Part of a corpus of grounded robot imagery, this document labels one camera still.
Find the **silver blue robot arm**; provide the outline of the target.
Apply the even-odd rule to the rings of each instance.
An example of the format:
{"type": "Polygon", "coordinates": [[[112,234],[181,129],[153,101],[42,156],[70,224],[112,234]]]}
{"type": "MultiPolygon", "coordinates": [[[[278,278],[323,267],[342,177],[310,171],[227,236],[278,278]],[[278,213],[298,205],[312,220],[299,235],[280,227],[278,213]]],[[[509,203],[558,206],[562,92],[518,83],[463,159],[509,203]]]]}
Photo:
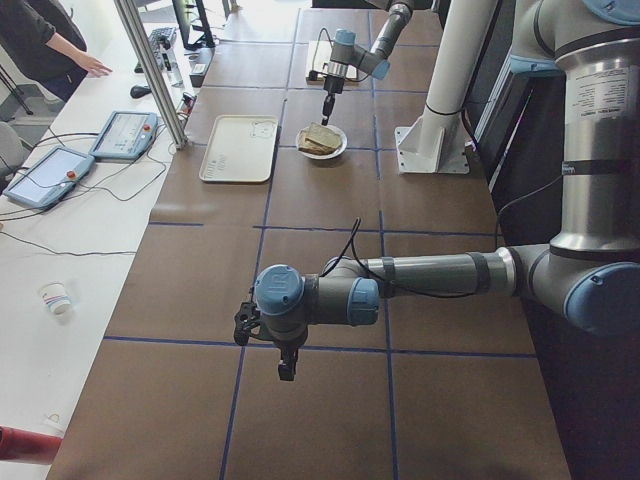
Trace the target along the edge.
{"type": "Polygon", "coordinates": [[[338,29],[324,75],[323,88],[327,92],[322,109],[321,124],[327,126],[335,104],[335,96],[341,94],[348,68],[374,79],[383,80],[389,69],[390,57],[402,30],[412,18],[415,2],[411,0],[369,1],[369,4],[388,12],[388,17],[369,50],[356,44],[356,34],[338,29]]]}
{"type": "Polygon", "coordinates": [[[317,274],[273,265],[255,279],[234,339],[274,344],[279,377],[296,375],[315,324],[371,325],[382,300],[504,293],[536,302],[599,336],[639,326],[639,5],[635,1],[519,1],[511,69],[565,79],[558,233],[491,253],[361,259],[353,242],[317,274]]]}

